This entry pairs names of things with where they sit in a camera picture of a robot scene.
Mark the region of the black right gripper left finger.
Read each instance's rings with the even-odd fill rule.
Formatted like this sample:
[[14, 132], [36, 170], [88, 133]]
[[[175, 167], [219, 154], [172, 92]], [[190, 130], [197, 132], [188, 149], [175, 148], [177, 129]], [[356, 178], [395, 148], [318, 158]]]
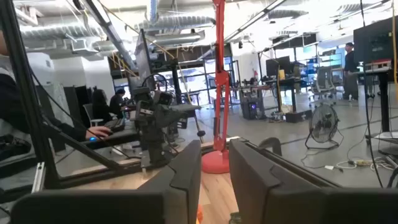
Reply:
[[11, 224], [196, 224], [201, 143], [130, 190], [44, 190], [19, 199]]

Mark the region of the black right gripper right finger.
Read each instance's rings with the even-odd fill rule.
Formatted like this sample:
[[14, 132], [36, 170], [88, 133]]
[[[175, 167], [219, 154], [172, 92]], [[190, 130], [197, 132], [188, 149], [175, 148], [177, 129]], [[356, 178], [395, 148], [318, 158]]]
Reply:
[[243, 224], [398, 224], [398, 189], [342, 187], [238, 140], [229, 169]]

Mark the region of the white chair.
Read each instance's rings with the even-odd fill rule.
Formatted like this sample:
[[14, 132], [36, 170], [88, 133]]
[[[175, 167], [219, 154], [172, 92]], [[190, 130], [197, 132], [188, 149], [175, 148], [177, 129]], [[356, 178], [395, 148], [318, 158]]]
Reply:
[[91, 103], [84, 104], [83, 107], [84, 107], [84, 109], [85, 109], [85, 111], [87, 113], [87, 116], [88, 116], [88, 119], [90, 121], [90, 126], [91, 127], [97, 126], [97, 125], [99, 125], [99, 123], [103, 122], [103, 119], [95, 119], [94, 118], [94, 116], [93, 116], [93, 105]]

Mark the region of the silver aluminium bracket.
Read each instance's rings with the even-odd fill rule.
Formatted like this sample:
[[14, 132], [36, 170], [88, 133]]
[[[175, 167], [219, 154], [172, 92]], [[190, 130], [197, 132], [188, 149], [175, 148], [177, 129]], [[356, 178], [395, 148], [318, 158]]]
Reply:
[[37, 164], [36, 167], [31, 193], [33, 194], [42, 191], [44, 188], [44, 183], [45, 183], [45, 162], [40, 162]]

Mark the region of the black standing desk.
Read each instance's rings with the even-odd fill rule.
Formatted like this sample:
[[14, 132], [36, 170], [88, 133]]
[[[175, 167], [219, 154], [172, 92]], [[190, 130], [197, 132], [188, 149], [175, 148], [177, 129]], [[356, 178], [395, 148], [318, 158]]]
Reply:
[[372, 139], [393, 144], [388, 149], [379, 149], [379, 153], [385, 156], [394, 156], [398, 158], [398, 130], [391, 129], [390, 109], [389, 109], [389, 78], [392, 77], [391, 63], [387, 60], [371, 62], [365, 65], [366, 75], [377, 76], [379, 79], [379, 91], [381, 101], [381, 133], [367, 134], [365, 136], [368, 145], [371, 145]]

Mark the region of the black keyboard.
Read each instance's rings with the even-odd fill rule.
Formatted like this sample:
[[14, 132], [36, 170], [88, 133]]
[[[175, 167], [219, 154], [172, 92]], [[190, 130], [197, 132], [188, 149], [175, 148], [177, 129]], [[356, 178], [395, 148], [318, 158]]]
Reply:
[[125, 128], [125, 120], [124, 119], [114, 119], [108, 121], [104, 124], [105, 127], [109, 128], [112, 132], [123, 131]]

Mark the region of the grey partition panel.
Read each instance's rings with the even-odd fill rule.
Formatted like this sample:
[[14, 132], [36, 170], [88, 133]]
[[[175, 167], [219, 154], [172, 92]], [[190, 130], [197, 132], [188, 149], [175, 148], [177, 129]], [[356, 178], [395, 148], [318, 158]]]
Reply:
[[42, 87], [39, 85], [36, 85], [35, 87], [39, 97], [39, 103], [43, 111], [47, 115], [53, 116], [61, 122], [74, 127], [72, 119], [66, 115], [48, 96], [50, 95], [67, 113], [69, 113], [70, 111], [63, 86], [59, 83], [51, 83], [49, 85], [43, 85]]

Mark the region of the yellow rod with black knob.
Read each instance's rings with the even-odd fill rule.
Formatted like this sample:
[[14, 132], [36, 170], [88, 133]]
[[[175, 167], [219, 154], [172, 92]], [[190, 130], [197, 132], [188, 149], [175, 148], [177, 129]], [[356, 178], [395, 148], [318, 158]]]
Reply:
[[[188, 100], [189, 104], [191, 105], [192, 104], [192, 99], [191, 99], [191, 96], [190, 96], [190, 90], [188, 89], [188, 84], [187, 84], [187, 81], [186, 81], [186, 79], [184, 77], [182, 69], [180, 69], [180, 73], [181, 73], [182, 81], [183, 81], [183, 84], [184, 84], [184, 87], [185, 87], [185, 90], [186, 90], [187, 100]], [[205, 135], [205, 132], [204, 132], [204, 130], [201, 129], [201, 127], [199, 125], [196, 112], [194, 112], [194, 116], [193, 117], [194, 117], [195, 124], [196, 124], [196, 127], [197, 127], [197, 136], [199, 137], [201, 143], [204, 143], [203, 137]]]

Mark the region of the small black computer tower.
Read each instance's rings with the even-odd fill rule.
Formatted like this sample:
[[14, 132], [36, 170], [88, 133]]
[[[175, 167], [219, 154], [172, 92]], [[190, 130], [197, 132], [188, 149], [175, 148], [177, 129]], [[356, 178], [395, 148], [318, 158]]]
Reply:
[[244, 119], [266, 119], [262, 95], [242, 95], [240, 102]]

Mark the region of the red desk lamp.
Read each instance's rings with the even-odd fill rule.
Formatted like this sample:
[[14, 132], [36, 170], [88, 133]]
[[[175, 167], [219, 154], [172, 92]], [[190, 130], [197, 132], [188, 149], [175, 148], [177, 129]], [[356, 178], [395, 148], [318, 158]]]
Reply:
[[215, 84], [216, 103], [214, 118], [213, 151], [201, 159], [201, 169], [208, 174], [229, 172], [229, 151], [227, 150], [227, 130], [229, 112], [229, 73], [224, 69], [224, 6], [225, 0], [213, 0], [216, 7], [215, 42]]

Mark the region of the black curved bracket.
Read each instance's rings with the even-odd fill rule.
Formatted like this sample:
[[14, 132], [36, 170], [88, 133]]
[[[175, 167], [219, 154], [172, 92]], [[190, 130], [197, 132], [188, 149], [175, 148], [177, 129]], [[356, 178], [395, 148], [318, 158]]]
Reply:
[[281, 142], [278, 138], [270, 137], [260, 142], [259, 149], [271, 149], [274, 154], [282, 156]]

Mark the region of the black aluminium table frame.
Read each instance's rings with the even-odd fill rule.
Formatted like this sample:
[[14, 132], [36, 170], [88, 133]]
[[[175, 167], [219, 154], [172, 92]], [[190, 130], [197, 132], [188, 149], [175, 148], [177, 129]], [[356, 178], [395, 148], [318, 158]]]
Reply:
[[[67, 126], [66, 129], [61, 128], [62, 122], [55, 118], [49, 118], [42, 113], [35, 84], [32, 80], [34, 72], [30, 67], [26, 52], [22, 48], [23, 41], [12, 0], [0, 0], [0, 26], [8, 50], [8, 52], [1, 52], [0, 54], [9, 57], [12, 74], [17, 85], [17, 95], [19, 96], [17, 102], [22, 110], [21, 112], [12, 112], [9, 117], [12, 119], [11, 124], [16, 128], [19, 127], [16, 121], [21, 120], [26, 123], [34, 145], [35, 156], [39, 162], [44, 162], [47, 166], [44, 186], [48, 189], [65, 189], [140, 172], [141, 168], [138, 162], [119, 164], [101, 156], [82, 143], [82, 140], [94, 135], [103, 144], [108, 145], [109, 142], [105, 141], [99, 134], [90, 131], [85, 126], [81, 128], [71, 126]], [[49, 139], [56, 139], [68, 144], [90, 159], [104, 165], [104, 168], [61, 177], [53, 160], [53, 151], [50, 148]]]

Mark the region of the grey office chair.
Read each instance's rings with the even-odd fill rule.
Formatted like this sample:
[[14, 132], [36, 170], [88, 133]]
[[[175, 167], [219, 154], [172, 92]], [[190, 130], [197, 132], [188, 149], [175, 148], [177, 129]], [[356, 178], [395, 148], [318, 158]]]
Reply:
[[319, 67], [317, 77], [311, 88], [314, 107], [336, 104], [336, 87], [333, 84], [333, 75], [330, 67]]

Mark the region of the black box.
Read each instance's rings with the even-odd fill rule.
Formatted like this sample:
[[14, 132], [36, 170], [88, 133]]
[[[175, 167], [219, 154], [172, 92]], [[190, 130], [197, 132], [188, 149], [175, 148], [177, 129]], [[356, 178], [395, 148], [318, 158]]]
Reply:
[[285, 120], [288, 123], [298, 123], [308, 120], [312, 117], [312, 110], [305, 110], [301, 112], [286, 113]]

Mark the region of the black floor fan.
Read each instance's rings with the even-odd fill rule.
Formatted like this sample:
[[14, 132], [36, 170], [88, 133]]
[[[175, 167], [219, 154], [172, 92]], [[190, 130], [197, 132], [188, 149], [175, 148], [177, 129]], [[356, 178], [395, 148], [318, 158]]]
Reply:
[[340, 144], [333, 140], [338, 131], [337, 113], [330, 105], [319, 104], [309, 122], [309, 134], [305, 140], [307, 149], [332, 150]]

